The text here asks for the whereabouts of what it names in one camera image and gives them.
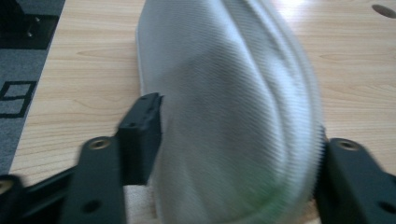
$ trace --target wood grain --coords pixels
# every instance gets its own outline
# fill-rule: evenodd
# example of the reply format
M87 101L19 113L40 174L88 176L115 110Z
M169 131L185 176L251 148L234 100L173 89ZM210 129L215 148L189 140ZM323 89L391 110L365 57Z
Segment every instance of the wood grain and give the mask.
M396 2L273 2L318 75L327 135L364 144L396 175L396 20L372 9ZM115 132L139 95L134 30L143 3L65 2L12 174L36 183L73 165L84 141ZM127 191L140 197L128 205L131 223L158 222L150 189Z

